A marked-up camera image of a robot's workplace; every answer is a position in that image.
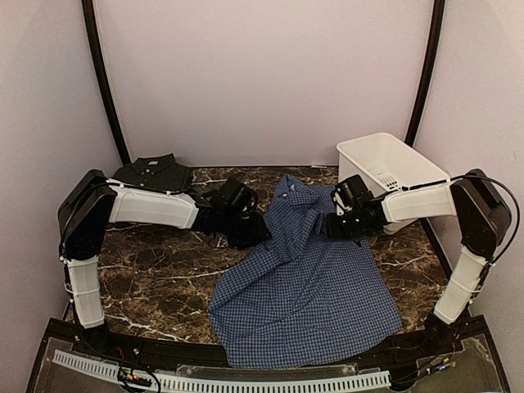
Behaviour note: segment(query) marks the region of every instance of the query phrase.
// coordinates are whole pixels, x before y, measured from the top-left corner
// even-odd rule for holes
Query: brown marble countertop
[[[336,184],[337,168],[195,169],[194,188],[218,188],[235,175],[255,189],[265,211],[284,174],[305,184]],[[402,316],[402,332],[422,329],[447,282],[416,222],[393,236],[369,238],[387,288]],[[100,257],[102,303],[111,331],[165,340],[218,344],[207,306],[219,278],[251,252],[207,237],[151,224],[108,228]]]

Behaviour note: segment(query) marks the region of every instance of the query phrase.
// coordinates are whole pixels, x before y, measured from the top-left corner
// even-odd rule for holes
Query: plastic basket
[[[337,150],[339,182],[359,174],[375,197],[402,186],[449,179],[444,170],[389,133],[340,142]]]

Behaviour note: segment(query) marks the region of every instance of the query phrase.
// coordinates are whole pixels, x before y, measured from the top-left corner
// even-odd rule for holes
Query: plaid fabric
[[[367,240],[327,239],[331,190],[286,175],[264,217],[273,240],[219,280],[209,316],[233,367],[330,363],[401,328]]]

